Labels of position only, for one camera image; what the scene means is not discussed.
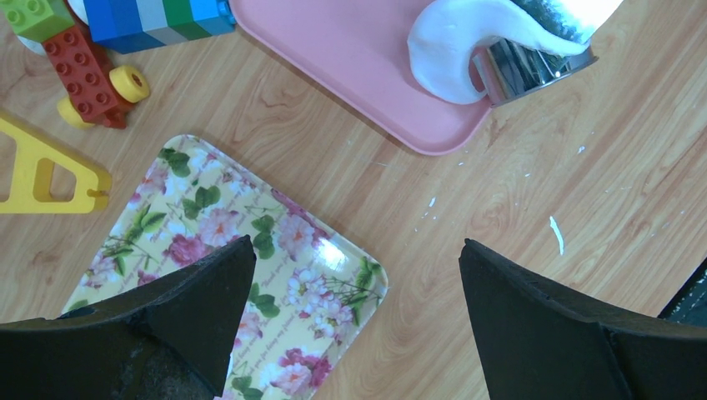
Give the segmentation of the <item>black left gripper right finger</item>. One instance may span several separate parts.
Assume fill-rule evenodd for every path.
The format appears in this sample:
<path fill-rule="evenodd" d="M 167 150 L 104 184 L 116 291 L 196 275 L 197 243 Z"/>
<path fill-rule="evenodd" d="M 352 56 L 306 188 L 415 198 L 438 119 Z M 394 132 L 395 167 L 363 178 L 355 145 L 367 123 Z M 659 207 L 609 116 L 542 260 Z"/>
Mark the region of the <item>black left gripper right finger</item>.
<path fill-rule="evenodd" d="M 600 301 L 467 240 L 459 257 L 492 399 L 703 399 L 706 331 Z"/>

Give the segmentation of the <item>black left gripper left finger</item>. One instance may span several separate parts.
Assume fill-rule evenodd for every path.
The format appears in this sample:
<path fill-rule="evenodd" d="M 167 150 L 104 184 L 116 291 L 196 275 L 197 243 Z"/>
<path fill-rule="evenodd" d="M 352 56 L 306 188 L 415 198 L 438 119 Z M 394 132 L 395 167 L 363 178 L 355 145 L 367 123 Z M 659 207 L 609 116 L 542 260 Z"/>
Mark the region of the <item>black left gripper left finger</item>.
<path fill-rule="evenodd" d="M 55 319 L 1 326 L 4 399 L 212 399 L 223 394 L 256 256 L 241 237 Z"/>

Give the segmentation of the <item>white dough ball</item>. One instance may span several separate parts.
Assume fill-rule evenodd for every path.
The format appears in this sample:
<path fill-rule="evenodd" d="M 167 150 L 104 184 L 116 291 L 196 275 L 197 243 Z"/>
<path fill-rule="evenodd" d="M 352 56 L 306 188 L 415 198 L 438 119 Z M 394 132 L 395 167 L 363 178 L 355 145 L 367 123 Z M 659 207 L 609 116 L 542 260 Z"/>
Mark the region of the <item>white dough ball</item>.
<path fill-rule="evenodd" d="M 592 36 L 618 1 L 433 1 L 408 35 L 416 81 L 437 98 L 466 105 L 480 101 L 470 75 L 477 48 L 520 47 L 563 62 L 590 47 Z"/>

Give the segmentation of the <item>pink rectangular tray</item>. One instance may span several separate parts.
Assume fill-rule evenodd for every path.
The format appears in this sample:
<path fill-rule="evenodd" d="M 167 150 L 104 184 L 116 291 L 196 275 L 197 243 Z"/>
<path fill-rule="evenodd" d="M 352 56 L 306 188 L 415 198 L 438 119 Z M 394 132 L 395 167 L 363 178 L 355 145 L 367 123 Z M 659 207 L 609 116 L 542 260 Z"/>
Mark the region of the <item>pink rectangular tray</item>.
<path fill-rule="evenodd" d="M 417 153 L 461 148 L 488 99 L 455 105 L 412 76 L 407 37 L 427 0 L 230 3 L 238 27 Z"/>

